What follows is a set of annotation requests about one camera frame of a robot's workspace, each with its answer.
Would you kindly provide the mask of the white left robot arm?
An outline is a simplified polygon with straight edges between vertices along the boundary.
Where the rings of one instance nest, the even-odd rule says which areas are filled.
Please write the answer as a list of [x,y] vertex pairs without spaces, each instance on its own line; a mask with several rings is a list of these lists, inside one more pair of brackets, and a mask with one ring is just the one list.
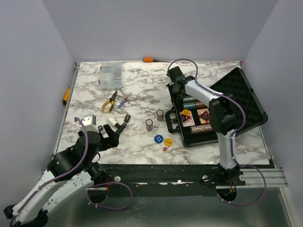
[[79,132],[76,143],[57,153],[41,179],[18,204],[4,209],[11,227],[43,227],[51,212],[81,190],[108,183],[105,170],[93,159],[101,151],[115,148],[120,134],[106,124],[106,138],[98,130]]

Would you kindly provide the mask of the brown 100 chip roll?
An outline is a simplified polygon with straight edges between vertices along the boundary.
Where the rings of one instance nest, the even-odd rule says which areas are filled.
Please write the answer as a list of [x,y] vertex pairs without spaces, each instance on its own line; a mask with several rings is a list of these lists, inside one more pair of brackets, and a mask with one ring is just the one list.
[[147,131],[152,131],[153,130],[153,120],[147,119],[145,121],[145,125],[146,125],[146,130]]
[[159,109],[156,111],[156,119],[157,121],[161,122],[163,120],[164,112]]

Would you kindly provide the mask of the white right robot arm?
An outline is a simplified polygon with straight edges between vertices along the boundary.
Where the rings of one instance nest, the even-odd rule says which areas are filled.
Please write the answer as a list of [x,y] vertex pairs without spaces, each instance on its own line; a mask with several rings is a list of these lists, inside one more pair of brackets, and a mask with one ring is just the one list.
[[168,69],[167,76],[175,91],[179,94],[193,96],[208,107],[209,121],[219,143],[218,181],[229,185],[239,172],[235,155],[235,136],[237,127],[241,129],[246,121],[243,108],[230,96],[217,92],[200,84],[197,77],[186,77],[179,67]]

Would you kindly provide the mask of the black poker set case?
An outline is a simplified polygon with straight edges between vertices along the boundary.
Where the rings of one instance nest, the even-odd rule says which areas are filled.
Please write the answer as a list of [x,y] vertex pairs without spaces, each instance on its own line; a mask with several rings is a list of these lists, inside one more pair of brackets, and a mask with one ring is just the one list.
[[[266,112],[248,82],[244,71],[239,67],[234,68],[210,88],[225,95],[231,95],[232,99],[243,108],[246,122],[244,127],[237,133],[238,135],[267,122],[268,116]],[[218,141],[214,131],[191,134],[190,127],[183,127],[181,123],[180,112],[184,110],[183,99],[171,99],[171,102],[173,107],[165,114],[167,128],[170,133],[180,133],[183,146],[193,147]],[[193,115],[195,126],[201,125],[197,109],[190,111]]]

